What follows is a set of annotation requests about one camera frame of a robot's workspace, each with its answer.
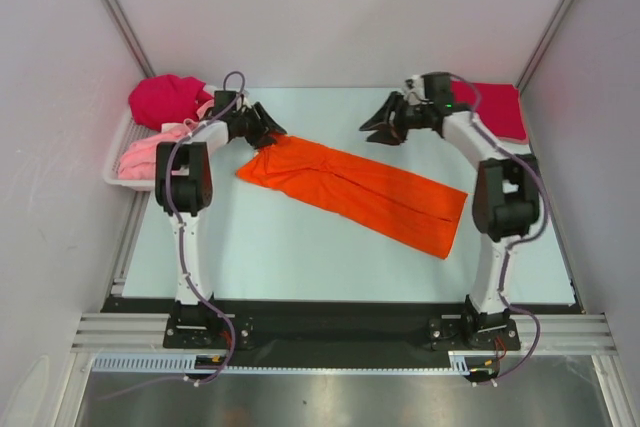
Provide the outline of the orange t shirt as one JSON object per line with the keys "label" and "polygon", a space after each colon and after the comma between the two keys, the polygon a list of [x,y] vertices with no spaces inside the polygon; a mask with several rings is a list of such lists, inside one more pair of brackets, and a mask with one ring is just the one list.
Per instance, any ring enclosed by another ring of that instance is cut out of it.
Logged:
{"label": "orange t shirt", "polygon": [[467,200],[434,180],[289,135],[261,148],[236,176],[439,259],[452,250]]}

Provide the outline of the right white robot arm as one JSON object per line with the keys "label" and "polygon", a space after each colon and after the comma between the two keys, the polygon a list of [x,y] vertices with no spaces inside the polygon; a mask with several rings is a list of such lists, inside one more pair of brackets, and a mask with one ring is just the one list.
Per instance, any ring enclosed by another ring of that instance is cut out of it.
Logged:
{"label": "right white robot arm", "polygon": [[450,72],[412,76],[360,129],[369,142],[390,146],[404,142],[412,130],[430,129],[474,167],[472,219],[481,235],[481,250],[455,336],[473,348],[484,348],[514,331],[509,321],[516,309],[507,294],[510,260],[517,246],[540,237],[531,229],[546,227],[549,215],[536,157],[508,151],[480,119],[478,87],[471,88],[473,101],[464,102],[456,97],[456,84],[469,83]]}

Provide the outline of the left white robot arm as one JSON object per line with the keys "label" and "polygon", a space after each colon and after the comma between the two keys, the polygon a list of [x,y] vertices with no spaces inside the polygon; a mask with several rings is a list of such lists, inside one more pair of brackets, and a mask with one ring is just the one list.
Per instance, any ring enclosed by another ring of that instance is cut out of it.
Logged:
{"label": "left white robot arm", "polygon": [[245,93],[217,90],[193,127],[176,141],[156,146],[155,199],[168,216],[177,258],[177,288],[165,343],[181,337],[207,347],[230,328],[214,305],[213,281],[206,267],[205,211],[214,197],[210,158],[242,138],[258,150],[276,143],[282,128],[259,102]]}

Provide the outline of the crumpled magenta t shirt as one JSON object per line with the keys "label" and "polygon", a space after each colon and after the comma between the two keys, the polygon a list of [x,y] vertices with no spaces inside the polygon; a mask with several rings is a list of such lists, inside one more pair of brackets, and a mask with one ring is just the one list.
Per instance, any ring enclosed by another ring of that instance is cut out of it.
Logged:
{"label": "crumpled magenta t shirt", "polygon": [[166,123],[197,120],[200,107],[213,99],[205,86],[197,78],[173,74],[144,79],[128,97],[132,118],[154,131]]}

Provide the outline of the folded red t shirt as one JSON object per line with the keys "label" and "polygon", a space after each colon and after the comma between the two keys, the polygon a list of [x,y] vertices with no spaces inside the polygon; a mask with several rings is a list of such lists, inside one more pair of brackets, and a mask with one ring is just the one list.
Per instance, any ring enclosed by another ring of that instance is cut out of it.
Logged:
{"label": "folded red t shirt", "polygon": [[472,105],[476,100],[476,93],[481,95],[481,102],[476,109],[482,122],[496,136],[496,113],[495,110],[501,104],[501,98],[517,90],[511,84],[495,83],[473,83],[475,89],[462,81],[452,81],[452,91],[458,102],[465,102]]}

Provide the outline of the folded pink t shirt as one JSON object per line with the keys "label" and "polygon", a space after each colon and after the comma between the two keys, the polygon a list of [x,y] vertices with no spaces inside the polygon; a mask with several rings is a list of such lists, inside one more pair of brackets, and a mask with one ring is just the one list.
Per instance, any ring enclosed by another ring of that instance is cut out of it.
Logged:
{"label": "folded pink t shirt", "polygon": [[501,104],[496,108],[495,113],[498,138],[517,144],[526,144],[529,141],[517,90],[501,98]]}

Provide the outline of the crumpled pink t shirt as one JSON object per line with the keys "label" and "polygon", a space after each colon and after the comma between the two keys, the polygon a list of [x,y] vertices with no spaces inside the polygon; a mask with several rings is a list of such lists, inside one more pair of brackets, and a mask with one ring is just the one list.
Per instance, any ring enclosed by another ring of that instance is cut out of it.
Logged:
{"label": "crumpled pink t shirt", "polygon": [[[186,119],[182,123],[188,125],[191,132],[196,127],[196,122],[192,119]],[[162,142],[177,142],[188,134],[178,136],[160,132],[134,141],[119,159],[118,179],[126,181],[154,180],[157,145]]]}

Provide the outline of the white plastic basket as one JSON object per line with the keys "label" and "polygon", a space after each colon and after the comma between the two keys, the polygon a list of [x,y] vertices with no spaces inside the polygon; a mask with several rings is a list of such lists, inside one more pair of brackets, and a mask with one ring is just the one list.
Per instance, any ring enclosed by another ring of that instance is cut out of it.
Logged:
{"label": "white plastic basket", "polygon": [[191,133],[213,105],[215,88],[194,77],[162,75],[141,81],[128,97],[105,167],[106,183],[149,191],[155,186],[156,148]]}

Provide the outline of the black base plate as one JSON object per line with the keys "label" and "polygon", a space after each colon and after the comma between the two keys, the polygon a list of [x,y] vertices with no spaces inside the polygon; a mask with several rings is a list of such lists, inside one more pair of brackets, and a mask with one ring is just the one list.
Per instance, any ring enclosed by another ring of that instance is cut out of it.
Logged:
{"label": "black base plate", "polygon": [[453,351],[482,357],[521,348],[509,312],[474,317],[462,303],[372,303],[218,300],[204,305],[169,299],[109,297],[102,313],[155,316],[160,344],[198,353],[203,371],[266,369],[408,370],[443,367]]}

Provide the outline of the aluminium frame rail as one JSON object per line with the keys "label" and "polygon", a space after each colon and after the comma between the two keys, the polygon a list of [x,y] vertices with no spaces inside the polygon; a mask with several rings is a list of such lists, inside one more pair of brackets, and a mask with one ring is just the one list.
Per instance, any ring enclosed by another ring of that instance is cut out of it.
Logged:
{"label": "aluminium frame rail", "polygon": [[[81,317],[73,352],[159,352],[168,316],[163,313],[91,313]],[[537,355],[615,355],[603,315],[541,315]]]}

